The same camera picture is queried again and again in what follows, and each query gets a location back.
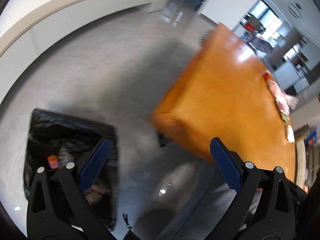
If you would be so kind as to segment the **wooden table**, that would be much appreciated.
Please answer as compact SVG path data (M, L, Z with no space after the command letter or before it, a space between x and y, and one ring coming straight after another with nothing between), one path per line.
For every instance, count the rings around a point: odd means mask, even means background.
M284 169L295 179L294 143L263 73L265 65L225 25L220 24L151 114L165 137L213 162L210 141L218 137L242 160L258 168Z

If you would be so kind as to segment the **green sofa with cushion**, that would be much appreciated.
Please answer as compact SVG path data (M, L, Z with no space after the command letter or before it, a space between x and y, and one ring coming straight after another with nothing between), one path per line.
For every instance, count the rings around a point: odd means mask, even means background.
M305 125L295 131L295 184L308 193L319 171L319 126Z

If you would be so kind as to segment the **black trash bag bin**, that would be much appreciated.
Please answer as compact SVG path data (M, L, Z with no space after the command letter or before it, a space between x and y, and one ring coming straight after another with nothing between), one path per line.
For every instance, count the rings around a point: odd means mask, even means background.
M102 193L87 191L92 212L113 231L117 221L118 205L118 150L116 131L113 126L100 122L34 109L31 114L27 149L23 170L24 195L29 198L31 185L39 167L55 171L49 165L49 157L57 158L57 167L77 162L93 150L105 138L110 142L110 155L101 168L94 184Z

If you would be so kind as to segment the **white wall cabinet shelf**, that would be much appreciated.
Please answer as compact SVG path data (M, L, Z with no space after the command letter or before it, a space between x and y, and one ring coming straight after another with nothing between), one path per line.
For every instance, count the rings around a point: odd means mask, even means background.
M70 33L107 15L155 0L52 0L1 36L1 98L47 49Z

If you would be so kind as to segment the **pink clear plastic bag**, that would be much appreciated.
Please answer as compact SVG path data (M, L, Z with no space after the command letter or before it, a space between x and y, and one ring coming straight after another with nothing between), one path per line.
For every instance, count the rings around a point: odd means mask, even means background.
M295 96L286 94L273 80L267 80L266 84L269 91L273 95L277 108L285 113L289 114L290 109L295 109L298 104L298 99Z

